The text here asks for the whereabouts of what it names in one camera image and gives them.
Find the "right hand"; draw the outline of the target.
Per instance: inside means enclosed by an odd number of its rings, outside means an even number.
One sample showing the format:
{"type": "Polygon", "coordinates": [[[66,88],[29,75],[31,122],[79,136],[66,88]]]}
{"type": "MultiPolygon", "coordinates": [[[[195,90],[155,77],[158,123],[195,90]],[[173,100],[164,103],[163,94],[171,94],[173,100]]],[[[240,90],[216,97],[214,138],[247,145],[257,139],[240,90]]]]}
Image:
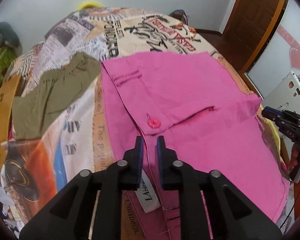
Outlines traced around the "right hand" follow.
{"type": "Polygon", "coordinates": [[[289,163],[289,169],[292,170],[298,164],[298,155],[300,153],[300,146],[297,143],[293,144],[291,158],[289,163]]]}

